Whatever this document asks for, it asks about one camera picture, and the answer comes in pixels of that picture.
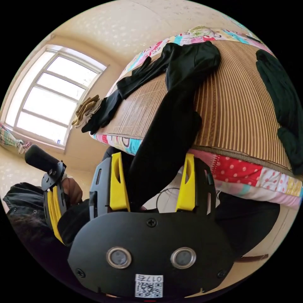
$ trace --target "sticker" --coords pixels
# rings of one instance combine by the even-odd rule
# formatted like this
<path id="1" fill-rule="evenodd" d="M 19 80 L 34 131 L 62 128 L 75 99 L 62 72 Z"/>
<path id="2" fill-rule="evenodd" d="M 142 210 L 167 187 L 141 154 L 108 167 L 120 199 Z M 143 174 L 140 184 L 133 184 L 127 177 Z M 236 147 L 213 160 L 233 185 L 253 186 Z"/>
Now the sticker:
<path id="1" fill-rule="evenodd" d="M 136 274 L 135 297 L 137 298 L 162 298 L 163 276 Z"/>

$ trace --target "qr code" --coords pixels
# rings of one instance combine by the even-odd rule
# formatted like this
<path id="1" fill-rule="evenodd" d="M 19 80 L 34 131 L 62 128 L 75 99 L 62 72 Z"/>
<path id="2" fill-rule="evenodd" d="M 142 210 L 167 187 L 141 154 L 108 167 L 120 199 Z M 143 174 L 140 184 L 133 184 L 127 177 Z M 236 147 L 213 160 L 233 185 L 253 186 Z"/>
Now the qr code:
<path id="1" fill-rule="evenodd" d="M 163 283 L 136 281 L 136 297 L 161 298 Z"/>

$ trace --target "ceiling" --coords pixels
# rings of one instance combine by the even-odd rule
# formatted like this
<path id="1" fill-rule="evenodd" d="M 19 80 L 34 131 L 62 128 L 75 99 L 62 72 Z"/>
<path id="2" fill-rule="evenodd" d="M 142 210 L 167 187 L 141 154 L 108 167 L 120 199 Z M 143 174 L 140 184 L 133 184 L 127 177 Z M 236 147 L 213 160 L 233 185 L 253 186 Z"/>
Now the ceiling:
<path id="1" fill-rule="evenodd" d="M 94 45 L 125 66 L 147 47 L 200 25 L 240 29 L 224 14 L 191 1 L 117 0 L 73 17 L 54 33 Z"/>

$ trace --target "window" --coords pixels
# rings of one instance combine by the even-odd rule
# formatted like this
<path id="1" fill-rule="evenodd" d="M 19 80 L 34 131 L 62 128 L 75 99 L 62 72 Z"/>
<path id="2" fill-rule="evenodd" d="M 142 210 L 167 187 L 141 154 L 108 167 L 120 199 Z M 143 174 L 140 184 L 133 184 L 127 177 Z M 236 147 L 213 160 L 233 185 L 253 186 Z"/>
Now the window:
<path id="1" fill-rule="evenodd" d="M 16 89 L 5 124 L 30 138 L 65 146 L 78 104 L 105 68 L 74 50 L 46 48 Z"/>

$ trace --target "black handle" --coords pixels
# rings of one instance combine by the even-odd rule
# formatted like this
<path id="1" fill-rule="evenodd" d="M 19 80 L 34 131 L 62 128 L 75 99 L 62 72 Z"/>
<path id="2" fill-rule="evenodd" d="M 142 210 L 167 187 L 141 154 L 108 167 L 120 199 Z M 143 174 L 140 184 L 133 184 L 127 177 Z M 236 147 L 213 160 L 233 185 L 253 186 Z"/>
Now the black handle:
<path id="1" fill-rule="evenodd" d="M 25 162 L 39 170 L 49 173 L 50 170 L 55 170 L 58 159 L 52 157 L 37 145 L 32 145 L 25 153 Z"/>

